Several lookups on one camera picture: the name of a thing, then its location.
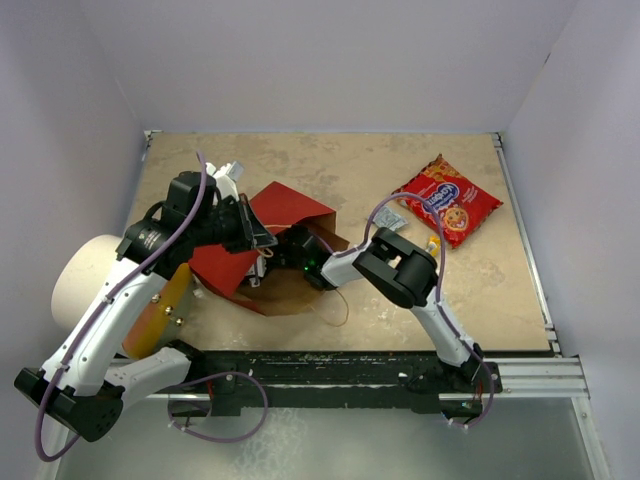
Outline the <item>red paper bag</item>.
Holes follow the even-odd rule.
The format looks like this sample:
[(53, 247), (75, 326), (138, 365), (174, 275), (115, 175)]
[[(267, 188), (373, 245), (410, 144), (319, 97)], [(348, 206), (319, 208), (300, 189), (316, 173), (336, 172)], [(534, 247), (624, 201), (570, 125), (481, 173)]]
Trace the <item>red paper bag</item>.
[(323, 294), (319, 273), (330, 252), (349, 246), (336, 234), (337, 213), (279, 182), (262, 189), (250, 205), (278, 240), (272, 254), (199, 247), (190, 269), (211, 293), (246, 310), (263, 316), (302, 313)]

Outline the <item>grey snack packet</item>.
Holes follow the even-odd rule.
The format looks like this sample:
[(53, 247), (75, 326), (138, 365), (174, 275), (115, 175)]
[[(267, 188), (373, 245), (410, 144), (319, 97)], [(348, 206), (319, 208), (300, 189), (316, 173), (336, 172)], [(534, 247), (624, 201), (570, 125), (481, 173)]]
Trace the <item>grey snack packet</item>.
[(391, 231), (398, 231), (408, 225), (406, 218), (388, 206), (383, 206), (376, 213), (373, 222), (378, 228), (387, 228)]

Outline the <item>yellow candy packet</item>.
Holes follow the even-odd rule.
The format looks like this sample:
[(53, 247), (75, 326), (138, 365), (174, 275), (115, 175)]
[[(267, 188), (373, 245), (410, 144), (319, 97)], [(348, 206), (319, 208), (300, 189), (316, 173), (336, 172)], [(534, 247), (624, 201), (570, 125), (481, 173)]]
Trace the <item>yellow candy packet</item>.
[(441, 239), (437, 235), (431, 235), (426, 243), (426, 251), (433, 257), (437, 258), (442, 251)]

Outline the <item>red cookie snack bag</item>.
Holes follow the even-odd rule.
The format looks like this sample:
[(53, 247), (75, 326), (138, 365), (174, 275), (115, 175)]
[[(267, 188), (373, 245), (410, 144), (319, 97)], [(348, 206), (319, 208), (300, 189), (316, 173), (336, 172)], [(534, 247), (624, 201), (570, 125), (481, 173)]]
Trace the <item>red cookie snack bag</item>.
[(462, 175), (439, 154), (396, 193), (411, 193), (426, 200), (438, 214), (444, 239), (457, 248), (503, 202)]

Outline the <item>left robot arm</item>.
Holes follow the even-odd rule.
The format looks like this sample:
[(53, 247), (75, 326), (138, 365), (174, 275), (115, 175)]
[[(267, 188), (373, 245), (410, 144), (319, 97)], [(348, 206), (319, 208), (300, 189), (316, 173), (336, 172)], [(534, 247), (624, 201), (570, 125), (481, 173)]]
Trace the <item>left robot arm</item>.
[(148, 305), (158, 304), (162, 318), (170, 319), (177, 303), (162, 289), (196, 248), (221, 245), (242, 253), (276, 245), (236, 182), (224, 170), (182, 172), (165, 200), (126, 230), (103, 286), (67, 339), (41, 367), (22, 369), (14, 381), (40, 418), (50, 416), (94, 442), (148, 395), (202, 387), (206, 369), (194, 360), (198, 351), (182, 341), (120, 368), (111, 362)]

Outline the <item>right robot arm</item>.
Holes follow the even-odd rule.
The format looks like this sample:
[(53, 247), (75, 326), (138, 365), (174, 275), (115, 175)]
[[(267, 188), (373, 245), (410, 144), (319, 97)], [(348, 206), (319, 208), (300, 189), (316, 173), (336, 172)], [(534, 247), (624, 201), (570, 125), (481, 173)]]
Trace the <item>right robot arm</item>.
[(425, 330), (445, 372), (446, 383), (467, 391), (480, 380), (482, 351), (456, 319), (441, 292), (431, 253), (399, 234), (379, 229), (363, 245), (331, 252), (304, 226), (277, 235), (266, 270), (297, 270), (312, 287), (336, 290), (365, 280), (395, 306), (410, 311)]

